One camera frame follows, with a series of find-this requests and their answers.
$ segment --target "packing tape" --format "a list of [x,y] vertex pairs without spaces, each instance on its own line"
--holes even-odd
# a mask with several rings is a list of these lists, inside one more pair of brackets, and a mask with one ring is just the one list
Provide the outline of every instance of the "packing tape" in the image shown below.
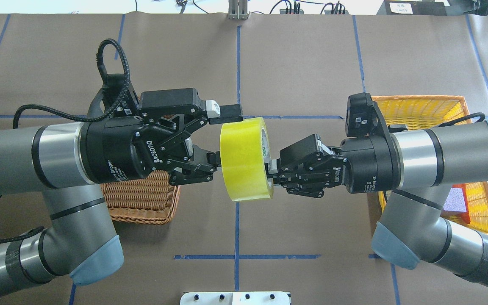
[[269,136],[263,118],[226,123],[219,137],[221,170],[232,201],[272,198],[272,180],[265,164],[270,162]]

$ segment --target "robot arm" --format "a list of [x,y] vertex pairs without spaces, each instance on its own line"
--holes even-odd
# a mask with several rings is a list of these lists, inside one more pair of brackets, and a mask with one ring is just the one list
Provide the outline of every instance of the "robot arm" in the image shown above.
[[453,184],[488,181],[488,120],[404,129],[387,127],[368,93],[351,95],[346,134],[352,138],[327,147],[311,135],[266,164],[269,177],[308,197],[337,185],[350,193],[394,190],[372,238],[374,252],[403,268],[423,260],[488,286],[488,236],[440,218]]
[[[106,73],[102,50],[110,42],[127,75]],[[89,117],[105,119],[0,131],[0,196],[42,191],[53,225],[0,240],[0,296],[56,276],[70,274],[80,286],[116,272],[124,261],[122,246],[99,183],[146,178],[156,169],[170,174],[171,185],[212,181],[219,152],[194,145],[191,134],[242,120],[239,105],[202,100],[193,88],[144,92],[139,102],[119,45],[106,40],[99,50],[103,87]],[[15,127],[26,108],[46,110],[20,107]]]

